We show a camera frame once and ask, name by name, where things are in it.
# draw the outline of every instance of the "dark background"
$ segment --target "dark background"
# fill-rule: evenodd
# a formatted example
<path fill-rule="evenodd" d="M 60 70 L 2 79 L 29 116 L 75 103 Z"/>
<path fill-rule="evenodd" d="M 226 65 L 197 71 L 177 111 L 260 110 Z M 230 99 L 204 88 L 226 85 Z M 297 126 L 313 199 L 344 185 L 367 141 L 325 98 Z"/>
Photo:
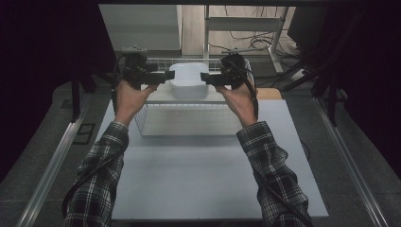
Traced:
<path fill-rule="evenodd" d="M 345 109 L 401 178 L 401 4 L 369 7 L 340 58 Z"/>
<path fill-rule="evenodd" d="M 112 72 L 115 56 L 95 2 L 2 1 L 0 22 L 3 180 L 44 119 L 53 91 L 72 73 Z"/>

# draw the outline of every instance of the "wall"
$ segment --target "wall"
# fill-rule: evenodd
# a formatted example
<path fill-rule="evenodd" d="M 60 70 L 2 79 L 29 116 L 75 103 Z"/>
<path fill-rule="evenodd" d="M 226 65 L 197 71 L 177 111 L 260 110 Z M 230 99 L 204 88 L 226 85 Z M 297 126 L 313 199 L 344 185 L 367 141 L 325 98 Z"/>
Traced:
<path fill-rule="evenodd" d="M 181 6 L 99 5 L 115 51 L 181 50 Z"/>

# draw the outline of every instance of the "white board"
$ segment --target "white board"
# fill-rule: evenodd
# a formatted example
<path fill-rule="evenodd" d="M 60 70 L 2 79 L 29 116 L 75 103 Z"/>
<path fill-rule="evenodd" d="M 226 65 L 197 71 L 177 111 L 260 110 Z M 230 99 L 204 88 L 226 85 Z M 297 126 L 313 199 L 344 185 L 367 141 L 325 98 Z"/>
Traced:
<path fill-rule="evenodd" d="M 112 104 L 97 139 L 113 120 Z M 309 198 L 311 217 L 327 211 L 284 100 L 259 101 L 287 165 Z M 113 219 L 259 219 L 257 184 L 247 157 L 232 136 L 142 137 L 134 122 L 117 189 Z"/>

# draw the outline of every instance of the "floor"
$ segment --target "floor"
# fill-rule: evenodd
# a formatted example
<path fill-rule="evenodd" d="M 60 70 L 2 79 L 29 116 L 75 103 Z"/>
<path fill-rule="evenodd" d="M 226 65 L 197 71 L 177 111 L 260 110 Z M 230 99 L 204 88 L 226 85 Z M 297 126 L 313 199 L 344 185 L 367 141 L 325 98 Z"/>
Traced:
<path fill-rule="evenodd" d="M 195 12 L 196 8 L 198 7 L 188 9 L 188 12 L 193 10 L 191 13 L 200 13 L 199 11 Z M 250 15 L 249 12 L 252 13 L 252 9 L 249 9 L 246 15 Z M 188 33 L 183 35 L 193 42 L 191 44 L 193 49 L 184 48 L 190 42 L 183 42 L 183 55 L 179 57 L 189 56 L 196 58 L 200 56 L 202 43 L 190 38 L 191 35 Z M 220 43 L 218 39 L 224 40 L 228 38 L 211 38 L 210 42 L 216 42 L 216 45 L 228 45 L 230 43 L 225 43 L 224 41 Z M 291 41 L 288 38 L 283 38 L 281 43 L 286 52 L 296 53 L 296 50 L 291 49 Z M 219 51 L 218 48 L 215 50 L 211 48 L 211 54 L 214 55 L 212 58 L 218 57 Z M 280 88 L 291 82 L 290 76 L 278 81 L 267 52 L 247 53 L 246 58 L 250 61 L 253 74 L 256 77 L 256 84 L 259 84 L 260 87 L 273 86 Z M 296 60 L 288 60 L 288 64 L 293 64 L 294 61 Z M 76 178 L 75 171 L 80 160 L 95 142 L 96 137 L 94 135 L 97 135 L 103 114 L 110 101 L 110 85 L 98 77 L 94 77 L 94 80 L 96 81 L 97 89 L 94 94 L 91 94 L 88 111 L 82 120 L 82 124 L 88 125 L 88 127 L 91 124 L 94 126 L 93 134 L 92 136 L 88 134 L 75 136 L 75 142 L 81 143 L 73 144 L 68 150 L 60 172 L 51 184 L 48 194 L 44 195 L 43 205 L 39 206 L 37 213 L 32 218 L 34 220 L 32 226 L 62 226 L 62 199 Z M 311 80 L 291 91 L 282 93 L 283 99 L 288 104 L 300 140 L 303 142 L 305 154 L 309 157 L 308 162 L 329 213 L 328 218 L 314 219 L 313 223 L 315 226 L 322 227 L 379 226 L 371 219 L 369 210 L 365 206 L 366 202 L 360 196 L 356 183 L 353 182 L 353 178 L 341 158 L 339 149 L 336 147 L 329 129 L 324 124 L 324 118 L 315 99 L 310 94 L 310 88 L 313 83 L 314 81 Z M 401 226 L 401 182 L 387 165 L 380 152 L 344 110 L 343 103 L 339 102 L 336 110 L 337 129 L 355 161 L 355 166 L 357 166 L 361 176 L 363 176 L 363 180 L 369 186 L 385 219 L 388 221 L 389 224 L 387 226 Z M 46 170 L 49 160 L 52 158 L 65 130 L 70 124 L 71 114 L 71 89 L 70 84 L 67 83 L 55 90 L 53 105 L 49 109 L 42 125 L 32 137 L 26 150 L 7 178 L 0 184 L 0 226 L 16 226 L 20 220 L 26 205 L 31 200 L 33 192 Z M 127 226 L 127 224 L 114 223 L 113 226 Z M 223 227 L 260 226 L 260 223 L 248 221 L 146 222 L 134 223 L 132 226 Z"/>

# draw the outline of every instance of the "metal frame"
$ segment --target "metal frame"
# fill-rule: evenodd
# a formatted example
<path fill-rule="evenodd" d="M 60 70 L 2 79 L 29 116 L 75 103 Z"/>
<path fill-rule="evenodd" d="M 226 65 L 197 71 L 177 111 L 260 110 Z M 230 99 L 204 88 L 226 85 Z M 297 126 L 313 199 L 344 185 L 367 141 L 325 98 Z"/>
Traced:
<path fill-rule="evenodd" d="M 80 124 L 84 116 L 89 109 L 89 104 L 91 101 L 92 95 L 85 95 L 80 103 L 81 112 L 77 116 L 75 122 L 71 122 L 68 125 L 67 130 L 64 133 L 59 145 L 57 146 L 53 157 L 51 158 L 44 174 L 42 175 L 41 180 L 37 184 L 35 191 L 32 194 L 29 202 L 26 205 L 26 209 L 21 215 L 20 219 L 16 226 L 18 227 L 26 227 L 32 226 L 36 220 L 36 217 L 39 215 L 39 212 L 42 209 L 44 204 L 44 200 L 47 197 L 50 188 L 53 185 L 57 175 L 59 174 L 62 163 L 64 162 L 65 156 L 68 153 L 68 149 L 70 149 L 71 144 L 73 143 L 74 137 L 77 134 Z"/>
<path fill-rule="evenodd" d="M 274 35 L 271 46 L 268 48 L 269 55 L 276 73 L 283 74 L 283 67 L 277 57 L 276 49 L 287 13 L 288 7 L 284 7 L 280 18 L 210 17 L 209 5 L 206 5 L 204 7 L 203 58 L 209 59 L 209 31 L 272 31 Z"/>
<path fill-rule="evenodd" d="M 330 123 L 330 119 L 326 115 L 327 110 L 322 99 L 314 97 L 313 101 L 319 109 L 323 123 L 326 126 L 342 161 L 344 162 L 345 168 L 347 169 L 348 174 L 353 181 L 354 186 L 363 204 L 365 205 L 369 216 L 372 219 L 372 222 L 375 226 L 391 226 L 389 222 L 385 219 L 383 212 L 377 200 L 375 199 L 375 195 L 373 194 L 368 184 L 366 184 L 364 178 L 362 177 L 362 174 L 357 168 L 357 164 L 355 163 L 351 152 L 348 150 L 348 147 L 342 140 L 339 130 L 336 127 L 333 127 L 333 125 Z"/>

